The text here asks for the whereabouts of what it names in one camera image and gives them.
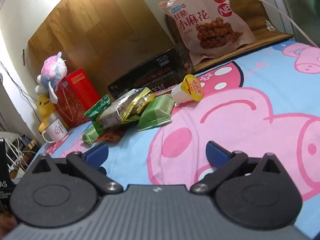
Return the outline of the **person's left hand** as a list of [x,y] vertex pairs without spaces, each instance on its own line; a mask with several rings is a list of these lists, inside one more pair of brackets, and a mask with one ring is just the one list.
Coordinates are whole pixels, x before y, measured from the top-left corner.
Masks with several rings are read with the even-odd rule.
[[0,237],[4,237],[17,226],[16,218],[9,213],[1,213],[0,215]]

